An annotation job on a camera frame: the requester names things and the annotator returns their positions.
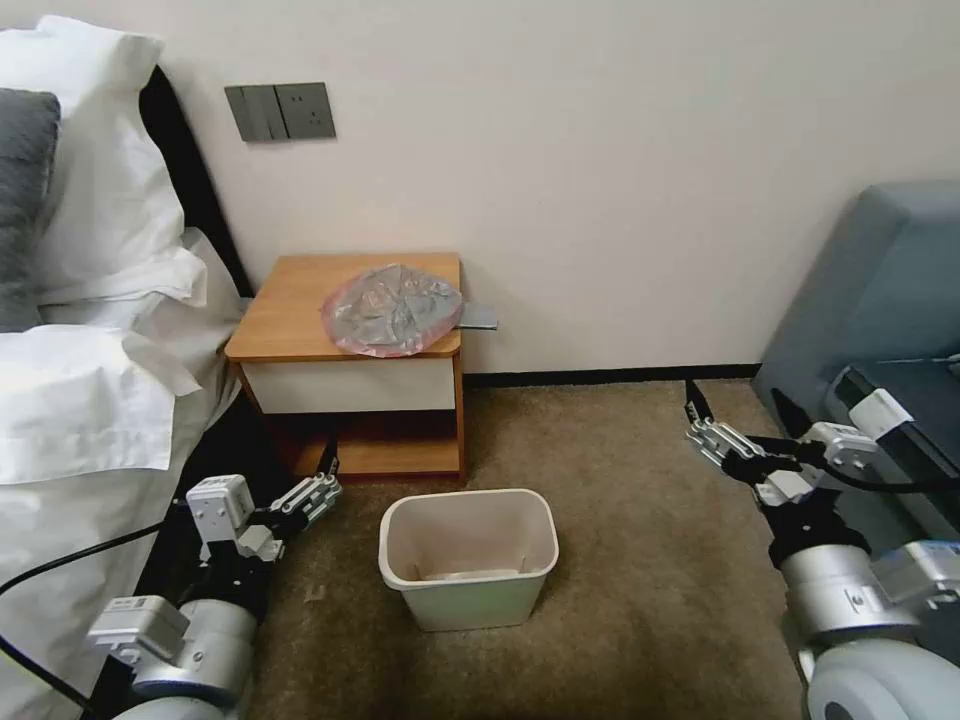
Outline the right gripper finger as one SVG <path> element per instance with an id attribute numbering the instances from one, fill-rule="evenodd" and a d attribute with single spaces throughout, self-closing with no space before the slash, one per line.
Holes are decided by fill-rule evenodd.
<path id="1" fill-rule="evenodd" d="M 725 422 L 717 421 L 696 383 L 684 381 L 686 437 L 699 453 L 764 453 L 763 448 Z"/>
<path id="2" fill-rule="evenodd" d="M 750 460 L 759 456 L 759 446 L 747 442 L 746 444 L 729 444 L 723 440 L 699 440 L 698 452 L 718 469 L 722 469 L 728 460 Z"/>

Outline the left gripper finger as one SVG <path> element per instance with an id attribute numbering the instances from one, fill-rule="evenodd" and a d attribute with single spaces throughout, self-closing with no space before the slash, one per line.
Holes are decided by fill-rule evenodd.
<path id="1" fill-rule="evenodd" d="M 312 524 L 338 499 L 338 443 L 328 442 L 312 476 L 305 477 L 267 508 L 258 510 L 262 524 Z"/>
<path id="2" fill-rule="evenodd" d="M 284 532 L 298 533 L 330 511 L 343 489 L 335 476 L 303 479 L 283 496 Z"/>

